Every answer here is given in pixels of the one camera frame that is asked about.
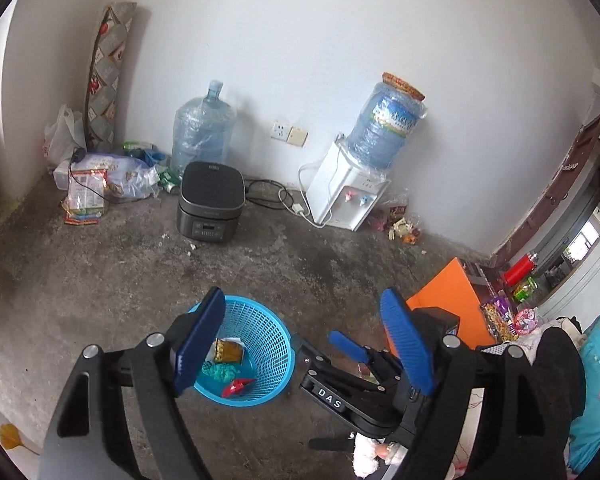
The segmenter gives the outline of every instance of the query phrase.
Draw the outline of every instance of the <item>silver bolt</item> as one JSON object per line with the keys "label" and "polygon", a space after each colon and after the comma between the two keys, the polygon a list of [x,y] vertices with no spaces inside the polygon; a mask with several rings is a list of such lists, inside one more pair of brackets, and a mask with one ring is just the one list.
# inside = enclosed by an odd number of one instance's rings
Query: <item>silver bolt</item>
{"label": "silver bolt", "polygon": [[509,352],[509,355],[511,357],[516,358],[516,359],[520,359],[525,354],[522,351],[522,348],[520,348],[517,345],[511,345],[510,347],[508,347],[507,352]]}
{"label": "silver bolt", "polygon": [[89,345],[85,347],[82,351],[82,357],[85,359],[91,359],[92,357],[96,357],[100,353],[100,348],[98,345]]}
{"label": "silver bolt", "polygon": [[453,334],[447,334],[442,338],[442,344],[447,348],[458,348],[460,346],[460,340]]}
{"label": "silver bolt", "polygon": [[164,343],[164,334],[161,334],[160,332],[154,332],[146,339],[147,346],[150,346],[151,348],[160,346],[162,343]]}

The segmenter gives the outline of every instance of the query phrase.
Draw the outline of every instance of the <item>electrical outlet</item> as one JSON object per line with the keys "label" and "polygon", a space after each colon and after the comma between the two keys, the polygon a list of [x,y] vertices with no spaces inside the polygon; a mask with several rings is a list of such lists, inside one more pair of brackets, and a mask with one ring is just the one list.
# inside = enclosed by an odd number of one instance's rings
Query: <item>electrical outlet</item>
{"label": "electrical outlet", "polygon": [[280,124],[279,122],[273,123],[273,128],[271,129],[271,138],[276,140],[281,140],[282,142],[286,142],[289,138],[289,134],[291,133],[291,126],[285,126],[284,124]]}
{"label": "electrical outlet", "polygon": [[306,141],[307,135],[309,135],[309,132],[306,132],[304,130],[301,130],[300,128],[296,128],[295,126],[293,126],[291,128],[291,131],[289,132],[286,143],[302,148],[304,146],[304,142]]}

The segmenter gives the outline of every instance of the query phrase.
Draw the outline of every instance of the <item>blue gripper pad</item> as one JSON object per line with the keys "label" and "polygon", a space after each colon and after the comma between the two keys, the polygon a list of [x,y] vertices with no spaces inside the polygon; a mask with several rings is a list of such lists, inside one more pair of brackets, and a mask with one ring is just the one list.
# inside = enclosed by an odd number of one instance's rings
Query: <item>blue gripper pad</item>
{"label": "blue gripper pad", "polygon": [[380,296],[380,316],[411,385],[430,396],[436,387],[433,357],[411,322],[407,306],[396,290],[388,288]]}
{"label": "blue gripper pad", "polygon": [[195,312],[184,315],[198,316],[198,320],[176,351],[173,379],[176,396],[193,386],[196,381],[206,354],[220,330],[225,309],[224,294],[217,288],[210,297],[205,296]]}
{"label": "blue gripper pad", "polygon": [[369,355],[366,350],[355,341],[349,339],[342,332],[333,330],[329,334],[329,343],[334,345],[338,350],[346,354],[357,363],[369,362]]}

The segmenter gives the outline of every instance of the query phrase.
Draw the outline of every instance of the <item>brown door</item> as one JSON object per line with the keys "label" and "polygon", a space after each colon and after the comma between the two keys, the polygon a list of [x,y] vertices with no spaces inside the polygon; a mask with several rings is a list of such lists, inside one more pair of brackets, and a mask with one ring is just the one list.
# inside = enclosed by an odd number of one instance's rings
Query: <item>brown door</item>
{"label": "brown door", "polygon": [[542,198],[536,203],[529,216],[510,237],[501,245],[491,258],[492,267],[501,267],[531,240],[540,226],[546,222],[558,204],[567,198],[569,190],[582,171],[585,162],[600,136],[600,115],[586,126],[581,127],[576,140],[549,186],[544,190]]}

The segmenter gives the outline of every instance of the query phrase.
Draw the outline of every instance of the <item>blue cushion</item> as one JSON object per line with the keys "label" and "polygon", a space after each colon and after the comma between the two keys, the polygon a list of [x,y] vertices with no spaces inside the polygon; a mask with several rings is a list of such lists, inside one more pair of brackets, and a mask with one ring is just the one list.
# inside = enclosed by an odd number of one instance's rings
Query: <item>blue cushion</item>
{"label": "blue cushion", "polygon": [[600,316],[585,331],[580,349],[587,385],[582,416],[571,423],[569,466],[580,474],[600,449]]}

